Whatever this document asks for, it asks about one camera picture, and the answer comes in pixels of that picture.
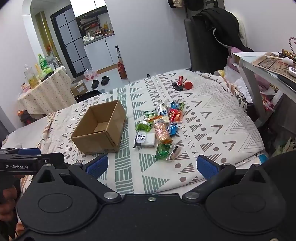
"bed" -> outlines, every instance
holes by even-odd
[[[193,83],[191,90],[178,92],[173,89],[171,83],[181,75]],[[89,106],[116,99],[126,110],[126,124],[120,150],[107,154],[108,169],[98,180],[120,194],[177,192],[182,195],[204,180],[195,164],[200,154],[219,164],[227,162],[241,168],[260,164],[260,157],[264,156],[264,145],[257,128],[241,108],[225,79],[187,70],[132,82],[55,112],[37,121],[38,124],[16,130],[17,135],[15,132],[10,134],[3,148],[17,144],[12,141],[12,135],[24,135],[22,131],[33,134],[28,130],[31,129],[34,130],[34,139],[40,140],[37,146],[42,153],[61,152],[66,162],[85,164],[97,155],[86,156],[80,152],[73,144],[71,134]],[[173,137],[174,143],[181,146],[181,153],[174,162],[156,161],[153,158],[154,148],[132,148],[135,127],[143,119],[144,111],[154,109],[163,101],[173,100],[186,104],[183,122]],[[32,141],[25,145],[30,148],[35,146]],[[30,179],[26,177],[23,180],[23,192]]]

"cardboard box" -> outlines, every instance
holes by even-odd
[[[74,97],[76,97],[77,95],[85,94],[87,92],[87,87],[83,81],[79,81],[78,84],[71,88],[71,91]]]
[[[119,100],[89,107],[71,139],[86,155],[118,152],[126,111]]]

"red ball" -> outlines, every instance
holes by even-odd
[[[191,82],[186,82],[186,83],[184,84],[184,88],[187,89],[187,90],[192,89],[192,87],[193,87],[193,84],[192,84]]]

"screw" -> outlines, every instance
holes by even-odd
[[[150,198],[148,198],[148,201],[155,202],[156,201],[156,198],[155,197],[150,197]]]
[[[185,194],[185,198],[193,200],[199,198],[199,194],[197,192],[188,192]]]
[[[107,199],[115,199],[118,197],[118,193],[117,192],[106,192],[104,194],[104,197]]]

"white cabinet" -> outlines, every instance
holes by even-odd
[[[70,0],[74,15],[78,17],[84,13],[96,9],[94,0]]]
[[[105,38],[105,40],[108,45],[113,64],[118,63],[117,50],[115,48],[115,46],[118,45],[118,43],[116,41],[115,35],[109,36]]]
[[[84,46],[93,70],[100,70],[113,65],[105,39]]]

